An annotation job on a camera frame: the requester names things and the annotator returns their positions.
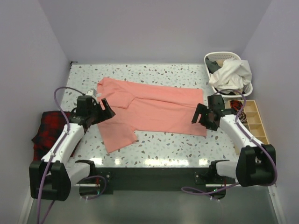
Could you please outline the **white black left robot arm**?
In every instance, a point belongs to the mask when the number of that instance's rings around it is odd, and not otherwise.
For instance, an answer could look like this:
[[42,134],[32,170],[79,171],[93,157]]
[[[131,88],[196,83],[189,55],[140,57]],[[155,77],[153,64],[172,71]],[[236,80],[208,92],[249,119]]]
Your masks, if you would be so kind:
[[91,95],[79,96],[75,113],[67,119],[52,149],[40,161],[33,161],[29,166],[31,197],[65,201],[73,185],[81,180],[94,182],[97,172],[93,161],[79,160],[72,168],[65,165],[88,128],[113,116],[115,112],[105,98],[97,101]]

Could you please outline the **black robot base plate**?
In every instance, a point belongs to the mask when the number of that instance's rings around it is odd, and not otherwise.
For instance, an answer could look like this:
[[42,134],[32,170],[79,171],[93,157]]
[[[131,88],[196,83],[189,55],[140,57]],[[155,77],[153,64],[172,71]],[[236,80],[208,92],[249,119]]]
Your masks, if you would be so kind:
[[82,196],[104,194],[115,191],[180,191],[182,187],[198,188],[202,191],[212,187],[230,186],[235,179],[213,175],[209,168],[96,168],[95,174],[104,177],[81,180],[79,192]]

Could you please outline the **pink t shirt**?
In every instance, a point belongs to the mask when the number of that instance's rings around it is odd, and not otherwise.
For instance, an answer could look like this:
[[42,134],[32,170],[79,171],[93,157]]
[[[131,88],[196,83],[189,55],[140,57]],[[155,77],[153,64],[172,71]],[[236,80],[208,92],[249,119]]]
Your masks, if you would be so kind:
[[106,99],[115,116],[98,124],[108,153],[137,141],[135,131],[207,135],[200,124],[192,124],[203,91],[139,84],[105,77],[97,84],[98,99]]

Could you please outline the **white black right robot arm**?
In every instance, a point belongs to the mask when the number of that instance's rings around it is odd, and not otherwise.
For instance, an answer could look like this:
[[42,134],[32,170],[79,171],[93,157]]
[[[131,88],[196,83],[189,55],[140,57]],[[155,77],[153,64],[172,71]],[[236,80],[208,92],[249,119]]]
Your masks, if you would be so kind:
[[239,119],[239,111],[226,108],[221,95],[208,96],[208,105],[198,104],[192,123],[200,123],[208,130],[223,130],[239,149],[237,162],[213,161],[208,178],[219,183],[224,177],[232,178],[243,187],[271,186],[278,177],[276,150],[271,144],[257,139]]

